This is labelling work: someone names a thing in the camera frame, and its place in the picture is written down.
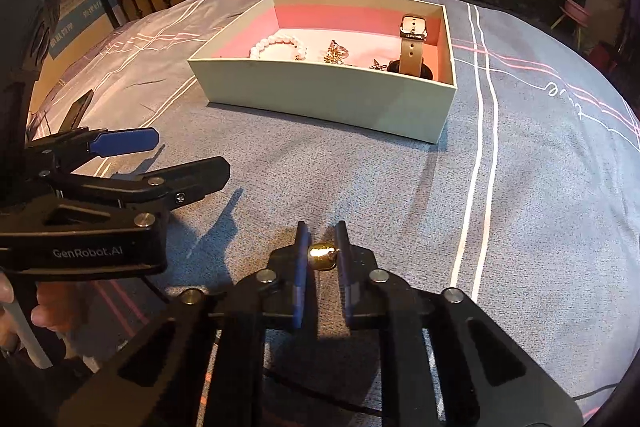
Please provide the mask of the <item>person's left hand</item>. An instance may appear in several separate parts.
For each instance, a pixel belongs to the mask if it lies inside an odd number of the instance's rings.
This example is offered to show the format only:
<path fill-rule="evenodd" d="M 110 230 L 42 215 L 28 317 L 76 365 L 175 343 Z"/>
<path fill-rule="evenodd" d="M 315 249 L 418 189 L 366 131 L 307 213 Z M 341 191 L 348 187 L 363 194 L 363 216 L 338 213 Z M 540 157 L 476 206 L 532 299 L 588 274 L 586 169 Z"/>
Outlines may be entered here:
<path fill-rule="evenodd" d="M 14 290 L 1 273 L 1 308 L 13 303 Z M 30 312 L 32 324 L 49 331 L 66 334 L 81 323 L 84 311 L 80 292 L 74 282 L 42 282 L 37 289 L 37 306 Z M 15 321 L 1 309 L 1 349 L 13 350 L 17 346 Z"/>

